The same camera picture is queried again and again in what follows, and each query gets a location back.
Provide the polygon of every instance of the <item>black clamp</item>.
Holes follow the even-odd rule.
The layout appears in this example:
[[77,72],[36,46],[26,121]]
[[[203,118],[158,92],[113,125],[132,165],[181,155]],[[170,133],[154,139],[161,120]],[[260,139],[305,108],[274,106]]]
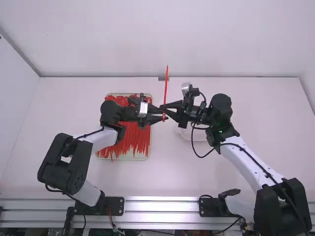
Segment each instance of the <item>black clamp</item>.
[[122,216],[124,214],[125,199],[123,197],[105,197],[101,193],[95,207],[89,207],[79,201],[75,202],[75,206],[70,206],[67,209],[63,236],[68,236],[71,228],[71,221],[75,215],[111,215]]
[[202,195],[198,200],[199,215],[201,217],[240,217],[239,215],[232,214],[225,203],[227,196],[234,196],[240,192],[241,190],[234,188],[220,193],[218,198],[213,198],[210,195]]

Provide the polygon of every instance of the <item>red straw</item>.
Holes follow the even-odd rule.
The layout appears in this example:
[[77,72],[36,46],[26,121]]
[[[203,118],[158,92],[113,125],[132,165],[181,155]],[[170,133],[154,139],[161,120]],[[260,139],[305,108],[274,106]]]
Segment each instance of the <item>red straw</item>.
[[[152,98],[147,97],[148,102],[152,103]],[[117,102],[121,106],[128,105],[128,97],[127,96],[112,96],[109,95],[105,98],[105,100],[113,100]],[[137,122],[119,122],[120,125],[126,126],[126,132],[118,144],[104,148],[96,153],[96,155],[100,158],[110,158],[113,161],[113,154],[116,155],[116,158],[119,155],[127,154],[130,150],[132,151],[133,157],[142,153],[145,154],[146,157],[149,156],[149,148],[150,148],[150,135],[151,135],[151,127],[146,126],[144,130],[140,130],[138,128]]]
[[[168,66],[166,67],[166,73],[165,73],[164,105],[166,104],[167,85],[168,85]],[[163,112],[162,121],[165,122],[165,112]]]

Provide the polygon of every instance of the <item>white table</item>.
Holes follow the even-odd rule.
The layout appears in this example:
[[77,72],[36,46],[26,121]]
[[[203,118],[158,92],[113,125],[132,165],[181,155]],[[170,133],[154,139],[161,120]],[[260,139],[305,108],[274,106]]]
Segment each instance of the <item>white table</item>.
[[[190,81],[210,102],[216,93],[232,98],[232,122],[248,146],[286,178],[297,177],[309,201],[315,200],[315,118],[298,78],[170,78],[167,101],[182,99],[181,83]],[[163,102],[157,78],[41,79],[21,133],[0,182],[1,193],[45,192],[37,170],[60,132],[97,129],[100,105],[111,92],[144,92]],[[152,127],[152,149],[145,161],[91,157],[88,180],[108,195],[200,196],[240,188],[254,197],[241,174],[217,153],[197,158],[190,142],[168,120]],[[199,142],[200,154],[210,149]]]

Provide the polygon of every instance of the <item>white wall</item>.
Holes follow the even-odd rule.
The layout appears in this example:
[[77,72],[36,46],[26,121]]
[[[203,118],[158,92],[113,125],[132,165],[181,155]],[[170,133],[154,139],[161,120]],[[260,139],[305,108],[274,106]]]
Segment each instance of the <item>white wall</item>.
[[38,75],[2,37],[0,39],[0,178],[10,158],[38,80]]
[[315,109],[314,0],[1,1],[43,76],[299,76]]

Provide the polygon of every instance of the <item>tray of red sticks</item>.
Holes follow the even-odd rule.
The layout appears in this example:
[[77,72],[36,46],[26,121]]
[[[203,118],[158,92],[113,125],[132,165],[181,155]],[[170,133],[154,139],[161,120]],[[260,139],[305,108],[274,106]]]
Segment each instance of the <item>tray of red sticks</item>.
[[[139,97],[139,93],[110,93],[105,101],[113,100],[121,106],[128,105],[129,96]],[[144,94],[148,102],[152,103],[152,96]],[[137,122],[119,122],[126,126],[124,138],[116,145],[106,147],[96,153],[97,158],[103,160],[146,160],[151,150],[151,127],[139,129]]]

